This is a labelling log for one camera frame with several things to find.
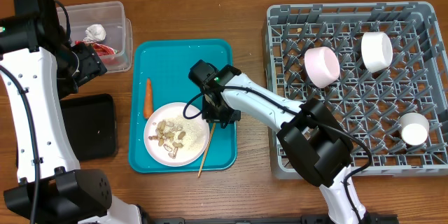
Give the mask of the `red snack wrapper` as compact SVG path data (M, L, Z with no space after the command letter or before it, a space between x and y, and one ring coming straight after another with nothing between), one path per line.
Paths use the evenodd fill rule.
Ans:
M75 41L75 44L81 44L84 43L87 46L92 46L94 48L94 51L98 54L98 56L106 56L106 55L114 55L117 53L117 50L96 42L86 42L86 41Z

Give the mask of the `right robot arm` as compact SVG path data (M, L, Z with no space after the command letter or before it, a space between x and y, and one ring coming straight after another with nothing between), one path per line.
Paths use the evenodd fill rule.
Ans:
M370 222L351 180L372 164L369 156L362 167L352 169L354 146L364 151L368 147L347 133L321 101L312 98L300 102L281 97L231 65L217 69L200 60L190 68L188 77L200 89L199 117L227 127L247 113L264 123L276 134L294 170L319 188L332 222Z

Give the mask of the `grey dishwasher rack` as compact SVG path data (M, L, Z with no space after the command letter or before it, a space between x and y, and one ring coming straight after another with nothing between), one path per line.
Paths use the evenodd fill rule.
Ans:
M340 125L367 150L355 147L353 166L372 153L365 175L447 174L447 51L434 8L427 2L273 5L263 26L267 86L278 95L323 102ZM367 32L384 32L393 46L390 67L372 73L361 58ZM325 46L338 57L341 74L320 89L306 75L306 50ZM429 121L427 140L402 140L399 118L420 113Z

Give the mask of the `white round plate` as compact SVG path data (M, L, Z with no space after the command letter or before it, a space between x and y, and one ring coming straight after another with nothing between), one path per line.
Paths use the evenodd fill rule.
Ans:
M209 124L193 116L200 110L183 102L158 108L143 133L148 154L161 165L182 167L196 161L208 146Z

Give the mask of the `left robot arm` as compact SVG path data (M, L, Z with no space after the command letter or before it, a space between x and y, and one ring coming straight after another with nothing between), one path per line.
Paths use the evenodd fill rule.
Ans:
M14 0L1 20L1 77L17 139L17 182L7 208L31 223L149 223L147 213L111 192L98 169L82 169L60 101L106 72L95 49L71 45L56 0Z

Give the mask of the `orange carrot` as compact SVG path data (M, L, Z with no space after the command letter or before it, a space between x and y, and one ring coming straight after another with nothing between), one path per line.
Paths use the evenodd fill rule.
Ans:
M146 93L143 103L143 116L145 119L149 119L153 114L153 89L151 80L146 80Z

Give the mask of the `pink bowl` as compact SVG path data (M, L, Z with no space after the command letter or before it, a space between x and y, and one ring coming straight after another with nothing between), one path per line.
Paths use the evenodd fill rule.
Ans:
M308 49L304 66L310 81L318 88L325 88L340 77L340 63L328 47Z

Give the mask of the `white bowl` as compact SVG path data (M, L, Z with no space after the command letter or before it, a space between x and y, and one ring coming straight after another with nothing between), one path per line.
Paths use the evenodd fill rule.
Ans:
M393 47L388 35L382 31L364 33L361 57L365 68L372 73L388 68L393 59Z

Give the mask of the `foil ball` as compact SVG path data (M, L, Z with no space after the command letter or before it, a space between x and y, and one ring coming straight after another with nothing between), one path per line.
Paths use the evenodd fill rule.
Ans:
M84 42L96 43L104 41L106 30L101 24L92 24L85 30Z

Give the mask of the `peanuts pile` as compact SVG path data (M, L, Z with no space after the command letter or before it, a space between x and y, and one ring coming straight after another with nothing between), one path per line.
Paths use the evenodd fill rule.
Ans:
M183 126L176 124L173 120L161 120L153 122L155 133L148 137L149 140L156 140L159 147L163 147L171 159L175 159L180 148L183 147L183 138L186 132Z

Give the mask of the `black tray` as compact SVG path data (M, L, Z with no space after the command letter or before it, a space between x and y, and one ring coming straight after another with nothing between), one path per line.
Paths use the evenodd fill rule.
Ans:
M83 162L116 156L116 108L109 94L96 94L60 102L69 143Z

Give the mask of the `small white cup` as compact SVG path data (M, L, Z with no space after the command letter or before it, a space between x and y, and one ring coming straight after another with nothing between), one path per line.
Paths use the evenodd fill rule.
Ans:
M429 135L429 121L420 113L406 113L399 118L402 140L411 146L423 144Z

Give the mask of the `clear plastic bin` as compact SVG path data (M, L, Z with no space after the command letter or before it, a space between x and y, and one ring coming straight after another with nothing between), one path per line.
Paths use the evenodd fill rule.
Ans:
M91 25L102 25L106 36L101 42L114 50L112 55L101 56L108 72L128 71L132 65L133 37L132 24L125 16L125 9L119 1L89 3L67 6L65 10L57 8L60 24L65 27L69 18L71 44L82 41L85 31Z

